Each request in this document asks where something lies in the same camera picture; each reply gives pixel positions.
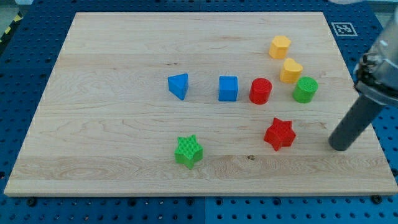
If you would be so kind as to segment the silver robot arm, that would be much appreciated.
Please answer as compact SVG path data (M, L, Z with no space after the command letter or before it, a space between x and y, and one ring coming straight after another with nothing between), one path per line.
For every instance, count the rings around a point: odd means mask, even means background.
M356 68L357 89L380 105L397 106L397 11Z

